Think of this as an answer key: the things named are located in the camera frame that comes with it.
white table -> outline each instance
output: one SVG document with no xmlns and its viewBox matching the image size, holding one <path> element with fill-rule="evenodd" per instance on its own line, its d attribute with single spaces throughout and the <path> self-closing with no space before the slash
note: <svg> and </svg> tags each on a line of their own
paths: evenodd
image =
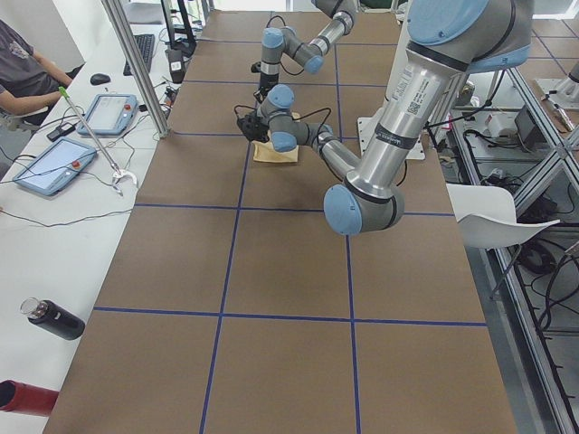
<svg viewBox="0 0 579 434">
<path fill-rule="evenodd" d="M 154 33 L 157 42 L 161 26 L 136 25 L 134 34 Z M 151 81 L 157 85 L 170 78 L 165 45 L 157 45 L 151 68 Z M 92 58 L 69 87 L 69 95 L 87 109 L 98 93 L 117 92 L 138 96 L 136 82 L 122 75 L 125 57 L 113 31 L 97 48 Z M 107 73 L 111 82 L 91 86 L 90 76 Z M 165 85 L 156 88 L 160 97 Z M 58 119 L 68 108 L 64 100 L 52 110 L 46 122 Z M 143 114 L 131 126 L 135 126 Z M 36 134 L 23 154 L 37 156 L 48 145 L 46 134 L 52 127 Z M 145 118 L 126 140 L 136 149 L 129 170 L 143 182 L 157 146 L 157 134 L 150 118 Z M 76 132 L 70 138 L 92 145 Z M 122 141 L 110 149 L 120 166 L 128 161 L 131 150 Z M 13 165 L 5 177 L 12 179 L 21 166 Z M 110 183 L 112 169 L 99 155 L 87 171 Z M 130 210 L 137 188 L 128 179 L 120 183 L 123 197 L 91 175 L 81 174 L 70 186 L 53 198 L 29 193 L 15 184 L 0 184 L 0 206 L 5 211 L 45 223 L 70 222 L 87 216 Z M 0 381 L 15 380 L 59 390 L 80 339 L 65 341 L 31 325 L 19 313 L 28 297 L 50 299 L 87 320 L 109 264 L 125 228 L 129 214 L 79 222 L 71 226 L 43 228 L 0 214 Z M 0 412 L 0 432 L 6 434 L 40 433 L 47 419 Z"/>
</svg>

blue tablet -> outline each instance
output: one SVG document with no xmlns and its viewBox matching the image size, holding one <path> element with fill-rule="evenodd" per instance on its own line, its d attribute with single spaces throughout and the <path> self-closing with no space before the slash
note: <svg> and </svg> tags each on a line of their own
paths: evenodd
<svg viewBox="0 0 579 434">
<path fill-rule="evenodd" d="M 137 109 L 138 103 L 135 95 L 99 94 L 90 104 L 85 118 L 95 135 L 120 136 L 130 125 Z M 79 124 L 77 131 L 82 136 L 89 135 L 82 124 Z"/>
<path fill-rule="evenodd" d="M 13 178 L 22 187 L 52 196 L 66 187 L 95 157 L 94 147 L 61 137 Z"/>
</svg>

red cylinder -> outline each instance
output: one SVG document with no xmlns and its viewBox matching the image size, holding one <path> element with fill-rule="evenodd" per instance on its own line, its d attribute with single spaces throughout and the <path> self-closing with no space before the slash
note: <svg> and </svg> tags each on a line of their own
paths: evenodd
<svg viewBox="0 0 579 434">
<path fill-rule="evenodd" d="M 1 411 L 48 417 L 57 398 L 57 391 L 12 380 L 0 382 Z"/>
</svg>

black keyboard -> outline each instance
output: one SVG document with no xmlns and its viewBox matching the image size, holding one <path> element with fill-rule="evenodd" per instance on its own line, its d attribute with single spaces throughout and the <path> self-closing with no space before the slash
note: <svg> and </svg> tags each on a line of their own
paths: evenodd
<svg viewBox="0 0 579 434">
<path fill-rule="evenodd" d="M 151 72 L 151 63 L 153 61 L 153 52 L 155 50 L 155 35 L 154 34 L 136 34 L 135 41 L 137 42 L 137 47 L 141 51 L 143 60 L 145 61 L 145 66 L 147 66 L 147 72 Z M 130 66 L 128 61 L 125 62 L 125 69 L 123 70 L 123 75 L 133 75 L 130 71 Z"/>
</svg>

computer mouse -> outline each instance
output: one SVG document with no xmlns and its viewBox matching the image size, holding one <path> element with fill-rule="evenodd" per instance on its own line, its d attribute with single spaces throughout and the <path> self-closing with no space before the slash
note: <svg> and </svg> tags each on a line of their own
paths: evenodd
<svg viewBox="0 0 579 434">
<path fill-rule="evenodd" d="M 93 86 L 99 86 L 100 84 L 108 82 L 110 82 L 110 77 L 107 74 L 98 73 L 90 77 L 90 84 Z"/>
</svg>

